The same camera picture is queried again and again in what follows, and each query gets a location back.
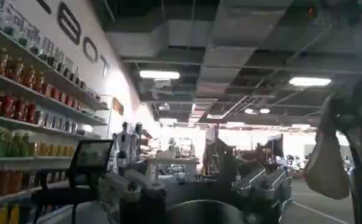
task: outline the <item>screen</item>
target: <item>screen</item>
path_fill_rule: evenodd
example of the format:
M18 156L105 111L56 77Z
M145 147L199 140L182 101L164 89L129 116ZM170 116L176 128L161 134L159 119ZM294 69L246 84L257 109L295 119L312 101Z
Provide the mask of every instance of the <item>screen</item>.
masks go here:
M77 165L103 167L109 158L110 144L111 142L82 143L77 155Z

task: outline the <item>fluorescent light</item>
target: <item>fluorescent light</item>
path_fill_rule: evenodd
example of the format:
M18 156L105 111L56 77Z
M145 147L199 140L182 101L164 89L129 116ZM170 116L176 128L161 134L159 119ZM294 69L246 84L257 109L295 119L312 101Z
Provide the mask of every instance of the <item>fluorescent light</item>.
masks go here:
M300 129L306 129L310 128L311 125L309 124L292 124L292 128L300 128Z
M208 114L207 118L208 119L223 119L224 116L223 115L210 115L210 114Z
M244 112L245 112L246 114L255 114L255 112L254 112L253 109L246 109L246 110L244 110Z
M159 122L162 124L174 124L177 122L177 119L175 118L160 118Z
M227 122L225 123L226 127L239 127L239 126L244 126L245 123L244 122Z
M266 108L264 108L264 109L260 109L260 113L261 114L269 114L271 111L269 110L269 109L266 109Z
M93 127L90 126L90 125L88 125L88 124L83 124L83 125L82 125L82 129L83 129L84 131L87 131L87 132L92 132L92 131L93 131Z
M142 70L140 71L140 77L144 79L178 79L180 73L172 71Z
M289 81L290 84L295 86L326 86L330 82L330 79L312 77L295 77Z

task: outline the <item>wall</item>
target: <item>wall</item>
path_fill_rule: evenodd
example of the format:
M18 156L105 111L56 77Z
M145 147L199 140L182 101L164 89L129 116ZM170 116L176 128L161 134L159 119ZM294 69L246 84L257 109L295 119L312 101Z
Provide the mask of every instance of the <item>wall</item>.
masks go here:
M51 14L42 7L39 2L44 2L50 9ZM61 5L65 3L68 10L80 26L79 42L75 44L67 34L61 29L58 23L58 12ZM95 128L94 131L100 135L109 136L110 130L119 130L123 121L136 122L136 112L140 107L138 94L133 85L126 78L126 73L121 66L121 60L114 53L109 44L105 33L101 29L99 21L96 19L94 10L91 8L90 2L87 0L14 0L13 4L19 14L25 18L24 26L36 27L40 31L40 46L45 40L49 40L54 49L58 48L63 51L65 61L69 58L74 62L72 69L78 67L79 77L87 83L87 85L100 95L106 95L110 99L117 97L124 105L124 116L121 117L115 111L99 112L98 115L106 120L109 118L110 128ZM71 15L64 12L68 21L72 21ZM73 23L73 28L77 28L77 23ZM89 38L92 45L84 40ZM97 61L92 63L84 54L86 49L87 55L96 58ZM108 67L106 75L104 75L104 66ZM145 119L152 120L149 113L145 113Z

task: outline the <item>shelf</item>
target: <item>shelf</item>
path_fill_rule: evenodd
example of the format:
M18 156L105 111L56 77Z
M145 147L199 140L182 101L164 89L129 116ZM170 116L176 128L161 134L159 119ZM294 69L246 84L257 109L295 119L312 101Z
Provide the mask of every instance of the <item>shelf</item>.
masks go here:
M43 71L44 79L47 83L56 86L82 104L93 110L108 110L106 105L98 102L94 97L91 97L83 89L76 86L72 81L59 74L56 70L52 69L48 64L41 61L36 55L29 52L2 31L0 31L0 47L5 47L8 50L9 55L13 58L21 57L26 65L34 65L35 69Z
M30 156L30 157L1 157L0 169L9 170L38 170L38 169L67 169L71 157L68 156Z
M53 136L62 136L62 137L77 138L77 139L91 139L88 136L72 134L66 131L56 130L48 127L42 127L39 125L30 124L23 121L16 121L6 117L0 117L0 126L8 128L10 130L24 129Z
M47 184L48 187L52 188L52 187L64 187L64 186L68 186L69 182L68 181L60 181L57 183L51 183L51 184ZM15 194L8 194L8 195L4 195L0 197L0 203L6 203L8 201L12 201L12 200L16 200L19 198L23 198L23 197L28 197L30 196L31 193L40 190L41 187L33 187L30 189L26 189L24 191L20 191L17 192Z
M44 95L1 75L0 89L7 89L15 96L23 97L30 102L33 101L35 104L45 109L49 109L56 113L62 114L73 121L93 126L107 125L97 119L89 117L81 111L78 111L72 107L65 105L64 103L59 102L58 100L45 97Z

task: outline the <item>ceiling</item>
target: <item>ceiling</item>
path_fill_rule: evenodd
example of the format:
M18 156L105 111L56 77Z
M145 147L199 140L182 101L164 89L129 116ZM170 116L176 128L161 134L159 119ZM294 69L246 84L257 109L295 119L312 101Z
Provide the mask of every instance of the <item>ceiling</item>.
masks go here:
M362 78L362 1L104 2L114 18L108 39L156 118L315 126L326 97ZM142 79L142 69L178 71L180 78L162 86ZM295 76L332 83L299 88L288 83Z

